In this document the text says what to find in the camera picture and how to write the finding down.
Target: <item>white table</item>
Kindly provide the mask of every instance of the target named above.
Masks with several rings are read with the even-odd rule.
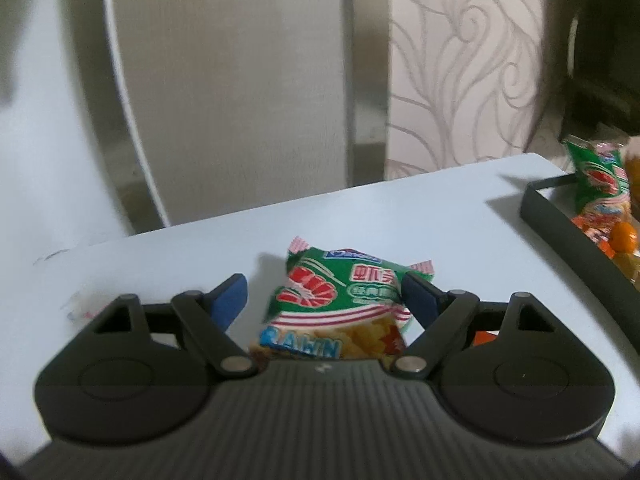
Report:
[[[134,292],[167,301],[209,290],[233,272],[249,304],[230,335],[257,334],[284,256],[300,235],[327,249],[353,247],[400,264],[432,259],[434,283],[505,301],[528,290],[607,365],[616,400],[601,441],[640,459],[640,359],[601,304],[518,216],[524,185],[561,173],[537,155],[346,189],[61,253],[34,268],[23,293],[1,298],[0,449],[19,461],[47,441],[32,400],[38,371],[78,330],[65,312]]]

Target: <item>snack bag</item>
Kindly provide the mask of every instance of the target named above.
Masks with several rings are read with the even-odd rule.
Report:
[[[604,214],[624,218],[631,210],[629,182],[620,157],[620,142],[565,140],[578,177],[578,215]]]
[[[274,292],[271,320],[254,356],[358,359],[401,352],[401,330],[412,319],[400,297],[409,270],[433,278],[431,262],[403,267],[352,249],[323,251],[295,238],[287,283]]]

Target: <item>green snack package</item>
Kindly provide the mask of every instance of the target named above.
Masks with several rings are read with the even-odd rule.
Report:
[[[431,262],[403,267],[352,249],[323,251],[295,238],[287,283],[276,289],[269,325],[254,355],[324,359],[383,358],[404,350],[412,315],[401,303],[402,277],[433,278]]]
[[[624,218],[631,209],[631,202],[629,180],[620,157],[622,144],[587,142],[575,136],[568,136],[565,144],[578,178],[576,212]]]

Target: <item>small orange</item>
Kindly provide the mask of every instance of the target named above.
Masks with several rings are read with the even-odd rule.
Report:
[[[633,253],[638,248],[638,232],[629,222],[618,222],[611,229],[609,245],[617,253]]]

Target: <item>floral wallpaper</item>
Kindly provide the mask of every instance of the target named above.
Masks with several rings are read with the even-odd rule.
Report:
[[[390,0],[386,177],[561,150],[554,136],[578,3]]]

